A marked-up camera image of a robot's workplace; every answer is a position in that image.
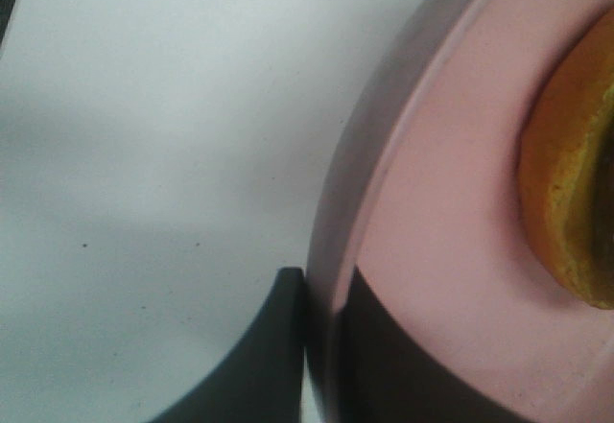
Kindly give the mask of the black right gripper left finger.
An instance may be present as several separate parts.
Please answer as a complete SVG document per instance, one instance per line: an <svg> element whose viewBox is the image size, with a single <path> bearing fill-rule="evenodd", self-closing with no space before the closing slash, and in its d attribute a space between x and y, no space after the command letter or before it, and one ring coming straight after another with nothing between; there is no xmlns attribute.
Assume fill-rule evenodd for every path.
<svg viewBox="0 0 614 423"><path fill-rule="evenodd" d="M305 347L305 280L283 268L224 359L155 422L298 422Z"/></svg>

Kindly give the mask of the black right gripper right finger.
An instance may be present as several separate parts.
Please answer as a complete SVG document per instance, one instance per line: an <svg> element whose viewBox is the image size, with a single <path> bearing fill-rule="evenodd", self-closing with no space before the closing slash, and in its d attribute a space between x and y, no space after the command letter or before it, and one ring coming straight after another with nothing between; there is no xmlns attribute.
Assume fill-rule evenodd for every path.
<svg viewBox="0 0 614 423"><path fill-rule="evenodd" d="M331 369L336 422L557 421L571 367L559 330L470 280L352 272Z"/></svg>

